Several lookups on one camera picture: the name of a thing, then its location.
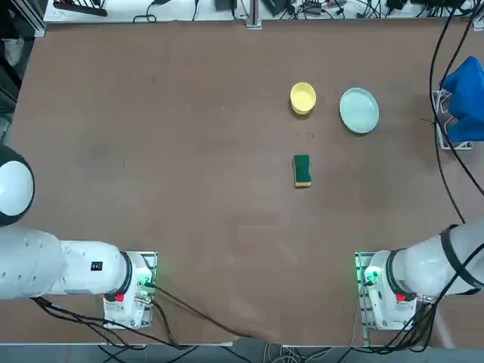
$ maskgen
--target brown table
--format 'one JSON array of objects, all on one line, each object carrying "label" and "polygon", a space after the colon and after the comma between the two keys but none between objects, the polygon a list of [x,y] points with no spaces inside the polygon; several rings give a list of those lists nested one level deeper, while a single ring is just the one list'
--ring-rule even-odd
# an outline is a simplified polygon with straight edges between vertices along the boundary
[{"label": "brown table", "polygon": [[[354,252],[409,246],[458,220],[422,119],[431,118],[428,72],[441,28],[440,20],[266,22],[262,31],[239,23],[52,26],[33,49],[11,134],[37,183],[21,224],[157,250],[158,281],[234,329],[286,344],[347,345]],[[463,30],[451,25],[436,79]],[[482,34],[470,32],[456,64],[469,54],[484,59]],[[318,94],[307,119],[288,104],[301,80]],[[338,116],[352,86],[380,105],[380,123],[364,137]],[[463,157],[483,181],[480,149]],[[307,190],[293,188],[297,153],[312,158]],[[465,216],[482,215],[457,163],[443,163]],[[92,297],[56,301],[100,313]],[[179,341],[233,339],[160,301]],[[449,298],[435,337],[482,347],[481,306],[481,296]],[[99,342],[30,301],[0,308],[2,342]],[[150,331],[165,337],[159,322]],[[356,333],[361,344],[359,324]],[[372,343],[387,339],[372,334]]]}]

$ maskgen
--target light blue plate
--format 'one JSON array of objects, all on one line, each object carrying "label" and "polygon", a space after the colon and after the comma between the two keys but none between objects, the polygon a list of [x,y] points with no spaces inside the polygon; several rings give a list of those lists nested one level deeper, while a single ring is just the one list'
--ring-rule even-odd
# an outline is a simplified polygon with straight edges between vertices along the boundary
[{"label": "light blue plate", "polygon": [[366,134],[377,125],[380,111],[370,92],[363,88],[350,88],[341,96],[340,115],[348,129]]}]

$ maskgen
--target bowl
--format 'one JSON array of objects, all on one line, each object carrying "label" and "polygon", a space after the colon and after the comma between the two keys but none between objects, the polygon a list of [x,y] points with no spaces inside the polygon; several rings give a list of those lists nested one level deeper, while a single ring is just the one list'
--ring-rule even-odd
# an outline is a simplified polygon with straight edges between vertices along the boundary
[{"label": "bowl", "polygon": [[294,112],[306,115],[315,106],[316,91],[306,82],[296,83],[290,90],[290,104]]}]

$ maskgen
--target sponge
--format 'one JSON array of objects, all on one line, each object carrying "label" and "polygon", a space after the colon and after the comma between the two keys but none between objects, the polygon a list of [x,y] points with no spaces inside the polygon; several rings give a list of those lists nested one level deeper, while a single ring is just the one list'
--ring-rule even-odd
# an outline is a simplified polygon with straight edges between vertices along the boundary
[{"label": "sponge", "polygon": [[311,162],[309,155],[294,155],[294,186],[296,188],[308,188],[311,186]]}]

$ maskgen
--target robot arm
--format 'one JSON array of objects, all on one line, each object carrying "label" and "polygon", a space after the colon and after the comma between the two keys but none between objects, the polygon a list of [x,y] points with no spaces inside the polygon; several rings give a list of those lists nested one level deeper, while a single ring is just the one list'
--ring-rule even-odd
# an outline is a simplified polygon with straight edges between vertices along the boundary
[{"label": "robot arm", "polygon": [[[416,311],[417,297],[436,298],[462,263],[484,243],[484,219],[451,226],[407,249],[379,251],[365,269],[363,280],[379,329],[403,328]],[[484,252],[461,272],[445,295],[480,289]]]},{"label": "robot arm", "polygon": [[140,253],[14,226],[0,228],[0,241],[0,299],[102,295],[105,319],[131,328],[150,321],[144,283],[154,274]]}]

